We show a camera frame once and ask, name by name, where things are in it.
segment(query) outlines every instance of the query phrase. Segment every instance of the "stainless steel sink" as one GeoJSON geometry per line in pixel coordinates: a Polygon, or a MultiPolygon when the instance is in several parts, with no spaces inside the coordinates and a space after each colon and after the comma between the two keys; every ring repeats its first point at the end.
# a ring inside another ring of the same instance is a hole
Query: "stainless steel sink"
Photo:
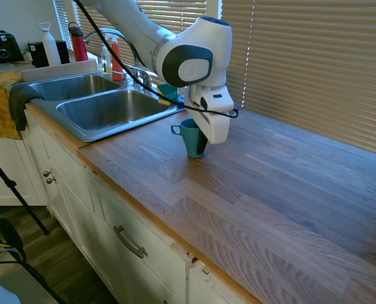
{"type": "Polygon", "coordinates": [[[78,75],[50,79],[30,85],[44,96],[45,100],[62,101],[118,89],[120,86],[99,75],[78,75]]]}
{"type": "Polygon", "coordinates": [[[121,90],[68,101],[56,109],[85,130],[103,130],[158,114],[168,106],[141,92],[121,90]]]}
{"type": "Polygon", "coordinates": [[[96,141],[183,110],[101,72],[29,82],[46,100],[32,103],[83,142],[96,141]]]}

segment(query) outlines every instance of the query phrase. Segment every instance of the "window blinds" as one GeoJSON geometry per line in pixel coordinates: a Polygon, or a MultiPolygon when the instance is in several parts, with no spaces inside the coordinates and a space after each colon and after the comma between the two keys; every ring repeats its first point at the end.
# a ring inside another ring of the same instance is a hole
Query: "window blinds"
{"type": "MultiPolygon", "coordinates": [[[[183,0],[183,1],[140,1],[135,0],[138,6],[147,14],[151,20],[157,24],[163,25],[168,29],[179,33],[187,29],[198,16],[204,15],[206,12],[205,0],[183,0]]],[[[110,27],[114,28],[109,21],[105,19],[94,9],[87,8],[88,13],[96,22],[99,28],[110,27]]],[[[76,7],[79,23],[84,32],[84,35],[93,31],[91,24],[86,19],[82,11],[76,7]]],[[[122,40],[118,39],[120,46],[120,53],[122,60],[130,65],[134,64],[133,53],[129,46],[122,40]]],[[[92,38],[91,43],[87,46],[89,52],[100,56],[102,49],[102,42],[99,37],[92,38]]]]}
{"type": "Polygon", "coordinates": [[[60,26],[62,40],[67,43],[67,48],[72,49],[71,36],[68,32],[68,17],[64,0],[53,0],[56,18],[60,26]]]}
{"type": "Polygon", "coordinates": [[[376,0],[223,0],[245,109],[376,152],[376,0]]]}

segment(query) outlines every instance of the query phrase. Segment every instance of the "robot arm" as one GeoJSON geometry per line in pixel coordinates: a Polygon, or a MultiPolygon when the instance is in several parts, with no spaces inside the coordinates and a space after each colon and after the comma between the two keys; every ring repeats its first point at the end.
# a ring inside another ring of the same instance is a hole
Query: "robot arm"
{"type": "MultiPolygon", "coordinates": [[[[101,13],[134,45],[142,63],[174,87],[189,86],[185,104],[198,109],[231,111],[226,88],[232,31],[228,23],[201,16],[175,34],[151,21],[133,0],[81,0],[101,13]]],[[[211,143],[226,140],[230,118],[188,110],[211,143]]]]}

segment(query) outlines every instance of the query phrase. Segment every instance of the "black tripod leg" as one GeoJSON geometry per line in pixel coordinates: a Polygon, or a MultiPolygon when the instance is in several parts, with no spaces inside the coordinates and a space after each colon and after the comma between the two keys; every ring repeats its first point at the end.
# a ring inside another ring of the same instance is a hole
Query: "black tripod leg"
{"type": "Polygon", "coordinates": [[[8,186],[10,188],[10,190],[15,194],[15,196],[21,202],[21,204],[23,205],[23,207],[26,209],[26,211],[35,220],[35,222],[40,227],[40,229],[43,231],[43,233],[45,235],[49,234],[49,231],[47,230],[47,228],[45,228],[45,226],[39,220],[39,218],[37,217],[37,215],[34,214],[33,210],[31,210],[31,208],[28,206],[27,202],[23,199],[23,196],[17,191],[17,189],[16,189],[16,185],[17,185],[16,182],[13,181],[13,180],[10,180],[7,177],[7,175],[3,172],[3,170],[2,170],[1,167],[0,167],[0,177],[2,178],[2,180],[4,181],[4,183],[6,184],[6,186],[8,186]]]}

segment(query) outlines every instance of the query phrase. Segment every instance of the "drawer handle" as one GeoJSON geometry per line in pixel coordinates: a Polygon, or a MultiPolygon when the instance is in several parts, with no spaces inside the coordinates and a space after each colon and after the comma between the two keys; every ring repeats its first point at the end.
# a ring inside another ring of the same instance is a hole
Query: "drawer handle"
{"type": "Polygon", "coordinates": [[[114,232],[116,232],[117,237],[121,240],[121,242],[123,243],[124,246],[126,246],[137,257],[139,257],[139,258],[144,257],[144,254],[146,254],[144,247],[134,248],[132,246],[132,244],[127,242],[127,240],[124,238],[124,236],[122,235],[122,232],[124,231],[123,226],[118,226],[118,227],[114,226],[113,228],[114,228],[114,232]]]}

